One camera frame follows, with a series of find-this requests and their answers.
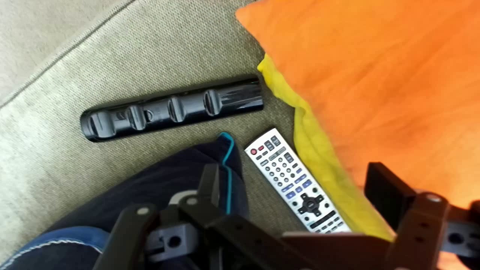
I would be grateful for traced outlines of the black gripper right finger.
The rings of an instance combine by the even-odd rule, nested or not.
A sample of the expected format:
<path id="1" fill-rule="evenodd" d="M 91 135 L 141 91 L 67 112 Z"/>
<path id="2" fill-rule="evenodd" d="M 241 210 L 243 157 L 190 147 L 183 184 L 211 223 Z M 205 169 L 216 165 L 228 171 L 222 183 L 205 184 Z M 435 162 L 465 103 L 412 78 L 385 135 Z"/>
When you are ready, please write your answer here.
<path id="1" fill-rule="evenodd" d="M 370 162 L 364 195 L 396 232 L 385 270 L 436 270 L 450 204 L 441 195 L 415 192 L 381 162 Z"/>

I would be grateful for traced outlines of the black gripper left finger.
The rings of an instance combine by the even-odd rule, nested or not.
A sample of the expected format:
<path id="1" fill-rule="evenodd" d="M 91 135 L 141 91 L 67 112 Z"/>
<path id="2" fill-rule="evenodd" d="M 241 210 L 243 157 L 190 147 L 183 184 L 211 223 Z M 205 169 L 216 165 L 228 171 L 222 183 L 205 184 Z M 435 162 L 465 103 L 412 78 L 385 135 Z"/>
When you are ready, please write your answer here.
<path id="1" fill-rule="evenodd" d="M 217 207 L 219 166 L 207 163 L 198 193 L 180 201 L 180 216 L 199 231 L 208 270 L 310 270 L 310 262 L 246 217 Z"/>

